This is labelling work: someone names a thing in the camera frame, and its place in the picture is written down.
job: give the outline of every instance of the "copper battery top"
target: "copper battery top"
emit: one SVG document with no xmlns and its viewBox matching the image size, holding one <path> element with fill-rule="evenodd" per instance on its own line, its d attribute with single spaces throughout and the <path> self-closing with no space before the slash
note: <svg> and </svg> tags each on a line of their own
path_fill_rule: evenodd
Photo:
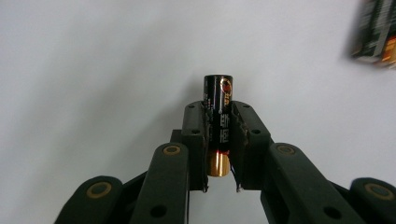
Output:
<svg viewBox="0 0 396 224">
<path fill-rule="evenodd" d="M 209 126 L 207 174 L 224 176 L 230 171 L 228 160 L 230 141 L 233 77 L 211 75 L 205 77 L 204 107 Z"/>
</svg>

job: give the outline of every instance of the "round screw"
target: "round screw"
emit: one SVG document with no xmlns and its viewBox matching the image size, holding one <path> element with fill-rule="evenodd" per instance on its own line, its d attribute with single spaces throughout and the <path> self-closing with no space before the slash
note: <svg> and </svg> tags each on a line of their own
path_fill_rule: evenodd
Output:
<svg viewBox="0 0 396 224">
<path fill-rule="evenodd" d="M 284 145 L 278 146 L 276 149 L 284 155 L 293 155 L 294 153 L 296 153 L 296 151 L 292 147 Z"/>
<path fill-rule="evenodd" d="M 168 156 L 174 156 L 180 153 L 180 147 L 178 146 L 169 146 L 163 149 L 163 153 Z"/>
<path fill-rule="evenodd" d="M 98 182 L 92 184 L 87 190 L 87 196 L 92 199 L 99 199 L 106 196 L 111 191 L 111 184 L 108 182 Z"/>
<path fill-rule="evenodd" d="M 395 199 L 395 195 L 393 194 L 393 192 L 385 188 L 384 186 L 375 183 L 368 183 L 364 185 L 364 188 L 367 192 L 371 193 L 378 199 L 384 201 L 392 201 Z"/>
</svg>

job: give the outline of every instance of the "black battery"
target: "black battery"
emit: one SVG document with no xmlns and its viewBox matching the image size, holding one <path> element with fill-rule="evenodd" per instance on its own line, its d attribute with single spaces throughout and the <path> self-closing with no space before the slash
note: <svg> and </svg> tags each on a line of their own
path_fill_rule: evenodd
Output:
<svg viewBox="0 0 396 224">
<path fill-rule="evenodd" d="M 233 77 L 205 76 L 204 108 L 208 116 L 209 150 L 228 152 L 233 97 Z"/>
<path fill-rule="evenodd" d="M 395 0 L 364 1 L 352 50 L 353 58 L 381 66 L 392 64 L 392 39 L 396 32 L 395 8 Z"/>
</svg>

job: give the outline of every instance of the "battery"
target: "battery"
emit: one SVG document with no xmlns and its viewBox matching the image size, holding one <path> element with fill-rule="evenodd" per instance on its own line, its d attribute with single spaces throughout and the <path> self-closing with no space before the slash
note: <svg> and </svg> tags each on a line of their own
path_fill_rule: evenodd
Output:
<svg viewBox="0 0 396 224">
<path fill-rule="evenodd" d="M 396 1 L 365 1 L 352 57 L 361 62 L 392 68 L 396 62 L 395 38 Z"/>
<path fill-rule="evenodd" d="M 230 127 L 233 97 L 233 77 L 205 76 L 204 108 L 207 114 L 208 147 L 207 174 L 224 176 L 230 171 Z"/>
</svg>

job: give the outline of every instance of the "white wall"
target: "white wall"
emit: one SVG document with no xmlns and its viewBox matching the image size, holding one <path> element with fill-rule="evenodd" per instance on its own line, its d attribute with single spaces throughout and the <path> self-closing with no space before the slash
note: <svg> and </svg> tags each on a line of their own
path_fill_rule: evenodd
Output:
<svg viewBox="0 0 396 224">
<path fill-rule="evenodd" d="M 85 180 L 146 171 L 207 74 L 232 75 L 233 98 L 331 181 L 396 185 L 395 71 L 346 56 L 359 7 L 0 3 L 0 222 L 51 223 Z M 231 175 L 209 181 L 191 194 L 191 223 L 266 223 L 259 192 L 236 194 Z"/>
</svg>

